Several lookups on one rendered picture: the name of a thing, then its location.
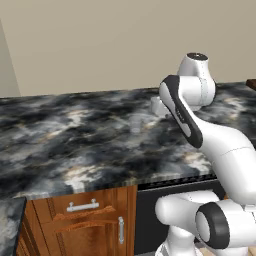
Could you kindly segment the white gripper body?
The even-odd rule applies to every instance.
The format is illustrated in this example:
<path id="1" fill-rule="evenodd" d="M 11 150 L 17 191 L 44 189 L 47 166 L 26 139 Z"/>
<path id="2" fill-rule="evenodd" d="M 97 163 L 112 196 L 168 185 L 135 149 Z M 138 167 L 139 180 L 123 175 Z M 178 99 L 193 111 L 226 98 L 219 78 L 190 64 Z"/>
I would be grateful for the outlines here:
<path id="1" fill-rule="evenodd" d="M 151 98 L 151 112 L 158 117 L 166 117 L 170 114 L 167 107 L 163 104 L 159 96 Z"/>

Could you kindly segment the wooden drawer front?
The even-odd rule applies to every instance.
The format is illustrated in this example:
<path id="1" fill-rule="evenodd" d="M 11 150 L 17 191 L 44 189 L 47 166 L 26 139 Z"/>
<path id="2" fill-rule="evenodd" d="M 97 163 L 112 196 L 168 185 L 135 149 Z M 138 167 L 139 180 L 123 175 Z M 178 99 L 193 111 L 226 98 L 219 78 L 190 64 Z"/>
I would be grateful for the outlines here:
<path id="1" fill-rule="evenodd" d="M 71 220 L 77 218 L 92 218 L 96 215 L 108 213 L 124 213 L 127 210 L 127 188 L 112 188 L 79 194 L 70 194 L 33 201 L 41 224 L 50 221 Z M 91 204 L 95 199 L 97 208 L 68 212 L 67 208 L 73 204 L 75 208 Z"/>

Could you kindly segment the black dishwasher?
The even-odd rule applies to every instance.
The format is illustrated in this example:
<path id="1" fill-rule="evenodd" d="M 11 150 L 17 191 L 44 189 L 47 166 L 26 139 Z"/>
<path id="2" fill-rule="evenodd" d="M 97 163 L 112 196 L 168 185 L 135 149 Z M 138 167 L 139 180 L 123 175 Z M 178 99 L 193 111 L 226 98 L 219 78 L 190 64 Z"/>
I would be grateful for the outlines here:
<path id="1" fill-rule="evenodd" d="M 225 196 L 225 191 L 220 182 L 211 175 L 138 185 L 134 242 L 135 256 L 153 256 L 158 246 L 167 237 L 168 227 L 161 224 L 155 214 L 157 199 L 169 194 L 197 190 L 211 190 L 220 199 Z"/>

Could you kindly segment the wooden cupboard door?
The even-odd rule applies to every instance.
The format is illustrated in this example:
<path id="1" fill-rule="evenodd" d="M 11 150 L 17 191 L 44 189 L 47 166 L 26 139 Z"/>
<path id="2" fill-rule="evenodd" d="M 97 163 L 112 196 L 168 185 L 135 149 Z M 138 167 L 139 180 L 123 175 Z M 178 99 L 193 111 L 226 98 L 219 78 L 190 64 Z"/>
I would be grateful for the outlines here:
<path id="1" fill-rule="evenodd" d="M 118 217 L 105 220 L 57 221 L 41 225 L 50 256 L 127 256 L 118 239 Z"/>

